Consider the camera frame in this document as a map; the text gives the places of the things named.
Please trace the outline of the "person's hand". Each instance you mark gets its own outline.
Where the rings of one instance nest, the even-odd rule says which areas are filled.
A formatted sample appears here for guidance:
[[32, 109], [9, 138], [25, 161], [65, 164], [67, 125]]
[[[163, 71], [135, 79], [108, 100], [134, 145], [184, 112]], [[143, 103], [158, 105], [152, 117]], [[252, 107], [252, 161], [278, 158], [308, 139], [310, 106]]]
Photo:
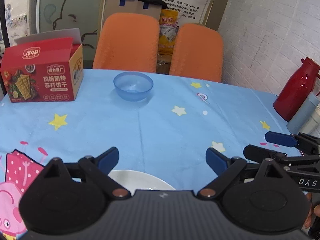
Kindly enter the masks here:
[[313, 216], [319, 217], [319, 205], [313, 206], [311, 192], [308, 192], [305, 196], [310, 203], [310, 210], [309, 210], [308, 216], [304, 222], [304, 228], [308, 229], [308, 228], [310, 228], [310, 226], [312, 224], [312, 217]]

